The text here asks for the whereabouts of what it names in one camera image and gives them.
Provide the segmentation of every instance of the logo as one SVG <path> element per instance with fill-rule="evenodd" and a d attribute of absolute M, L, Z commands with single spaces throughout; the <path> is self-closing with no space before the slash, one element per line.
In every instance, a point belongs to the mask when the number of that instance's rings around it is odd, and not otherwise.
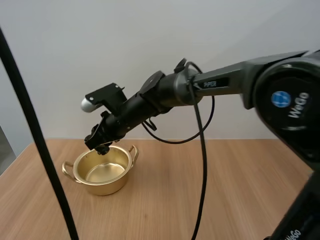
<path fill-rule="evenodd" d="M 290 105 L 291 96 L 286 91 L 276 91 L 271 96 L 271 102 L 278 108 L 285 108 Z"/>
<path fill-rule="evenodd" d="M 297 240 L 300 238 L 301 232 L 299 230 L 290 231 L 285 240 Z"/>
<path fill-rule="evenodd" d="M 208 81 L 203 84 L 205 88 L 212 88 L 217 86 L 217 81 Z"/>
<path fill-rule="evenodd" d="M 297 97 L 294 102 L 296 105 L 291 108 L 291 111 L 289 112 L 289 117 L 291 118 L 300 118 L 301 112 L 305 109 L 305 104 L 307 103 L 307 100 L 309 98 L 309 94 L 306 92 L 301 92 L 299 97 Z"/>

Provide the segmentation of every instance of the table surface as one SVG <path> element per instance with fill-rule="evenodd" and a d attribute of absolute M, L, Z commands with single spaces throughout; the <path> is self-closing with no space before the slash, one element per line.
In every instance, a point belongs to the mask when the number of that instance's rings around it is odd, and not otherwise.
<path fill-rule="evenodd" d="M 140 149 L 128 183 L 94 196 L 61 171 L 86 146 L 47 145 L 81 240 L 191 239 L 202 184 L 198 140 L 169 145 L 122 140 Z M 208 140 L 208 181 L 197 240 L 262 240 L 270 235 L 311 173 L 279 140 Z M 32 144 L 0 176 L 1 240 L 68 240 L 59 204 Z"/>

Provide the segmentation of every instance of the brass pot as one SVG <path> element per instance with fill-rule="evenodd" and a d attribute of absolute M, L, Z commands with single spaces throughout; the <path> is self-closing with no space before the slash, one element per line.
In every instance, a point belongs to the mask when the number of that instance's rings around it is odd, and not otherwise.
<path fill-rule="evenodd" d="M 109 146 L 106 155 L 99 155 L 93 149 L 81 154 L 74 164 L 65 161 L 62 172 L 78 184 L 84 185 L 86 190 L 94 195 L 109 195 L 120 190 L 128 180 L 128 173 L 136 163 L 139 150 L 132 146 L 126 150 L 120 146 Z M 73 168 L 73 176 L 66 166 Z"/>

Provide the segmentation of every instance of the robotic arm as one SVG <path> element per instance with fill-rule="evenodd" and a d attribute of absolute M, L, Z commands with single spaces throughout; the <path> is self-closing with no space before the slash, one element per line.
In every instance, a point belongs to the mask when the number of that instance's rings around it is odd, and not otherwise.
<path fill-rule="evenodd" d="M 87 94 L 81 103 L 85 112 L 102 105 L 109 110 L 84 139 L 87 147 L 104 155 L 112 142 L 148 118 L 192 105 L 192 84 L 198 102 L 204 96 L 240 94 L 246 109 L 254 107 L 274 134 L 320 170 L 320 51 L 259 57 L 205 73 L 188 69 L 192 83 L 185 63 L 183 59 L 169 75 L 157 71 L 129 99 L 115 83 Z"/>

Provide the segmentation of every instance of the wire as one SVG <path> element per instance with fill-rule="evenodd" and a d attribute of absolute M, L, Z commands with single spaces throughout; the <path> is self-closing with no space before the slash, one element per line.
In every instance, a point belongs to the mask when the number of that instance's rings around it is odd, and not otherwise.
<path fill-rule="evenodd" d="M 202 131 L 205 131 L 207 129 L 207 127 L 209 126 L 209 124 L 211 123 L 211 120 L 214 116 L 214 112 L 215 112 L 215 97 L 212 96 L 212 107 L 211 107 L 211 112 L 210 112 L 210 116 L 208 121 L 206 122 L 206 124 L 204 125 Z M 146 124 L 149 124 L 148 122 L 143 122 L 141 123 L 142 126 L 144 127 L 144 129 L 156 140 L 163 142 L 165 144 L 185 144 L 187 142 L 190 142 L 191 140 L 195 139 L 196 137 L 198 137 L 200 135 L 200 132 L 198 132 L 197 134 L 193 135 L 192 137 L 182 140 L 182 141 L 168 141 L 168 140 L 164 140 L 156 135 L 154 135 L 146 126 Z"/>
<path fill-rule="evenodd" d="M 193 62 L 187 62 L 187 64 L 185 65 L 185 70 L 184 70 L 187 80 L 189 80 L 189 71 L 188 71 L 188 69 L 189 69 L 190 65 L 192 65 L 197 70 L 199 69 L 198 66 L 195 65 Z M 196 237 L 197 237 L 197 234 L 198 234 L 198 230 L 199 230 L 199 226 L 200 226 L 200 222 L 201 222 L 202 210 L 203 210 L 204 202 L 205 202 L 205 196 L 206 196 L 207 176 L 208 176 L 208 162 L 207 162 L 207 150 L 206 150 L 206 143 L 205 143 L 205 135 L 204 135 L 203 127 L 202 127 L 201 116 L 200 116 L 198 104 L 197 104 L 197 101 L 196 101 L 195 92 L 194 92 L 194 88 L 193 88 L 192 82 L 193 82 L 193 79 L 190 79 L 189 80 L 189 90 L 190 90 L 191 98 L 192 98 L 193 105 L 194 105 L 196 121 L 197 121 L 198 127 L 199 127 L 201 150 L 202 150 L 202 160 L 203 160 L 203 175 L 202 175 L 202 187 L 201 187 L 199 209 L 198 209 L 198 215 L 196 217 L 196 223 L 195 223 L 194 231 L 193 231 L 192 238 L 191 238 L 191 240 L 196 240 Z"/>
<path fill-rule="evenodd" d="M 199 226 L 200 226 L 200 222 L 201 222 L 201 217 L 202 217 L 202 211 L 203 211 L 203 207 L 204 207 L 204 202 L 205 202 L 205 196 L 206 196 L 206 187 L 207 187 L 207 176 L 208 176 L 208 163 L 207 163 L 207 150 L 206 150 L 206 143 L 205 143 L 205 136 L 204 136 L 204 131 L 206 130 L 206 128 L 209 126 L 213 116 L 214 116 L 214 112 L 215 112 L 215 97 L 212 96 L 212 107 L 211 107 L 211 113 L 209 116 L 209 119 L 207 121 L 207 123 L 204 125 L 204 127 L 202 127 L 202 122 L 201 122 L 201 116 L 200 116 L 200 111 L 198 108 L 198 103 L 196 100 L 196 95 L 194 92 L 194 88 L 193 88 L 193 77 L 189 77 L 189 66 L 193 66 L 199 73 L 202 73 L 202 71 L 199 69 L 199 67 L 194 64 L 193 62 L 189 61 L 187 62 L 187 64 L 185 65 L 184 68 L 184 74 L 185 77 L 188 81 L 188 88 L 190 91 L 190 95 L 191 95 L 191 99 L 193 101 L 193 106 L 194 106 L 194 111 L 195 111 L 195 116 L 196 116 L 196 121 L 199 127 L 199 132 L 182 141 L 168 141 L 168 140 L 164 140 L 161 139 L 159 137 L 157 137 L 156 135 L 154 135 L 146 126 L 146 124 L 151 128 L 151 129 L 157 129 L 156 126 L 154 125 L 154 123 L 150 120 L 150 123 L 148 123 L 147 121 L 145 123 L 142 123 L 142 126 L 144 127 L 144 129 L 152 136 L 154 137 L 156 140 L 159 140 L 160 142 L 166 143 L 166 144 L 184 144 L 187 143 L 193 139 L 195 139 L 196 137 L 200 136 L 200 143 L 201 143 L 201 150 L 202 150 L 202 160 L 203 160 L 203 175 L 202 175 L 202 187 L 201 187 L 201 195 L 200 195 L 200 201 L 199 201 L 199 208 L 198 208 L 198 214 L 197 214 L 197 218 L 196 218 L 196 223 L 195 223 L 195 227 L 193 230 L 193 234 L 192 234 L 192 238 L 191 240 L 195 240 L 198 234 L 198 230 L 199 230 Z"/>
<path fill-rule="evenodd" d="M 8 74 L 11 81 L 15 94 L 20 102 L 21 108 L 25 115 L 26 121 L 29 125 L 34 143 L 41 157 L 45 171 L 49 177 L 51 185 L 60 208 L 62 210 L 64 220 L 66 222 L 71 240 L 79 240 L 75 222 L 72 217 L 72 213 L 64 192 L 59 177 L 57 175 L 54 163 L 50 157 L 49 150 L 47 148 L 44 136 L 42 134 L 34 107 L 31 103 L 24 81 L 20 75 L 19 69 L 15 62 L 15 59 L 10 51 L 5 36 L 0 28 L 0 58 L 3 66 Z"/>

